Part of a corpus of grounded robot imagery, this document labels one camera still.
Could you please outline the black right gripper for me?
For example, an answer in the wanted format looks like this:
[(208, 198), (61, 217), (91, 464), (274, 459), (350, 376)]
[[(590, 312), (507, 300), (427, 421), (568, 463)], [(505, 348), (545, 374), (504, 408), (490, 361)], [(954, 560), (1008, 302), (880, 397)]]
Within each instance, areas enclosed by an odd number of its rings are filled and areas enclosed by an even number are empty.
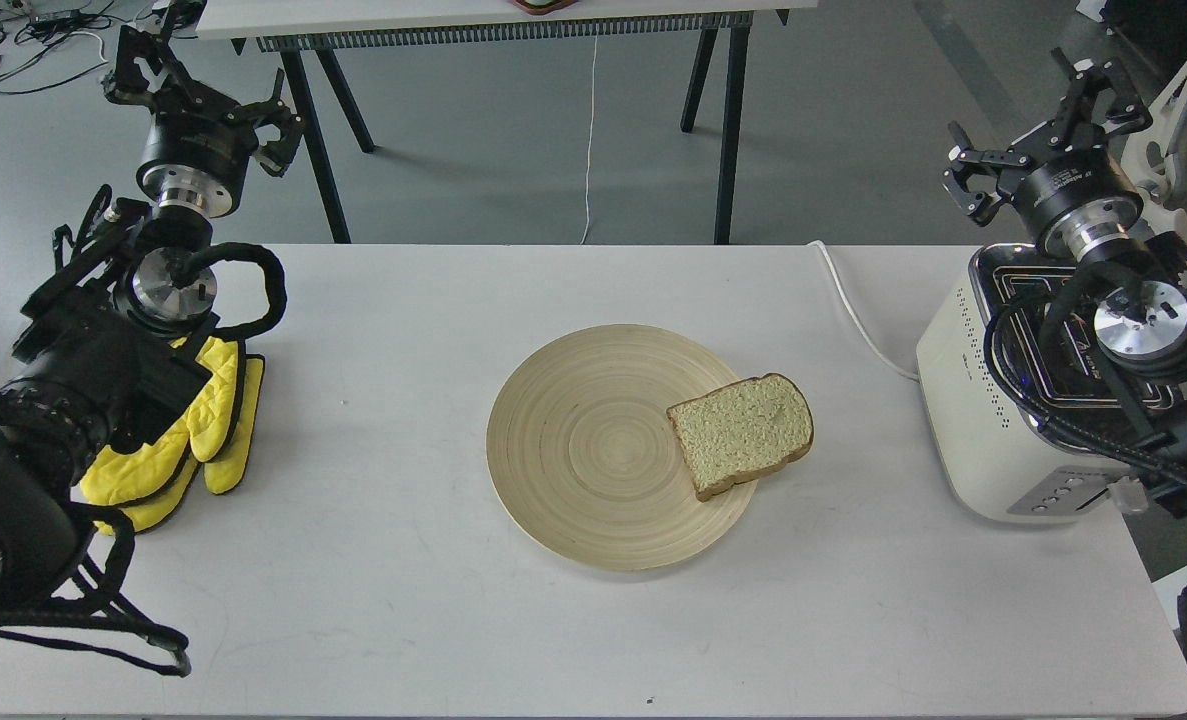
[(1032, 172), (1029, 152), (976, 149), (967, 132), (950, 120), (953, 146), (942, 187), (976, 225), (990, 224), (999, 206), (1013, 202), (1045, 259), (1085, 259), (1096, 247), (1126, 240), (1143, 210), (1117, 160), (1094, 147), (1149, 129), (1154, 117), (1121, 59), (1069, 60), (1061, 47), (1050, 50), (1050, 58), (1068, 87), (1047, 122), (1045, 147), (1069, 154)]

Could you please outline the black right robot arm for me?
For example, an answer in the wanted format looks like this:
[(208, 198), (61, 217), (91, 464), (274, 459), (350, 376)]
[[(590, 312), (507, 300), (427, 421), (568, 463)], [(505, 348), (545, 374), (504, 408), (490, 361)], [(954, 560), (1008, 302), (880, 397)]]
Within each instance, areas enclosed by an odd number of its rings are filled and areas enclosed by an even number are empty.
[(951, 200), (977, 225), (1010, 208), (1027, 237), (976, 250), (918, 342), (933, 438), (982, 518), (1183, 518), (1187, 242), (1134, 237), (1145, 200), (1110, 152), (1154, 119), (1119, 60), (1056, 60), (1053, 117), (1005, 149), (948, 126)]

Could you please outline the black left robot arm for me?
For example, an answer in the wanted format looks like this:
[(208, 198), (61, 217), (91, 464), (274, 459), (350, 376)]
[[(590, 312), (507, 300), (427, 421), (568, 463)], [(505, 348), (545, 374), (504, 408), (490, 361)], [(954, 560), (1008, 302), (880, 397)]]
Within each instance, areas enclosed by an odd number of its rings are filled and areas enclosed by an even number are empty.
[(186, 635), (123, 594), (131, 518), (71, 491), (101, 451), (167, 437), (218, 377), (201, 363), (205, 342), (242, 343), (283, 320), (281, 261), (255, 243), (214, 243), (212, 219), (239, 208), (250, 161), (286, 173), (305, 123), (283, 100), (285, 74), (267, 100), (240, 104), (191, 77), (169, 37), (122, 28), (101, 82), (114, 104), (150, 110), (144, 200), (100, 187), (78, 231), (53, 232), (53, 278), (23, 305), (28, 325), (12, 348), (23, 372), (0, 387), (0, 639), (87, 652), (34, 630), (131, 633), (169, 664), (104, 656), (186, 676)]

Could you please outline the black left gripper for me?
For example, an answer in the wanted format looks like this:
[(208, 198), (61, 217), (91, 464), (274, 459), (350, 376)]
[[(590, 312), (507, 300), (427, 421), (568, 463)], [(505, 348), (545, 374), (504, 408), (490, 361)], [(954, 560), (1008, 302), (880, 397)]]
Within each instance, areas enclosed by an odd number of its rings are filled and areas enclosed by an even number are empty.
[(221, 119), (186, 111), (208, 109), (208, 91), (177, 58), (165, 36), (125, 26), (116, 59), (104, 74), (104, 100), (151, 113), (137, 184), (158, 205), (180, 202), (221, 218), (236, 211), (250, 160), (281, 178), (296, 159), (305, 120), (283, 97), (286, 74), (277, 70), (267, 100), (233, 106)]

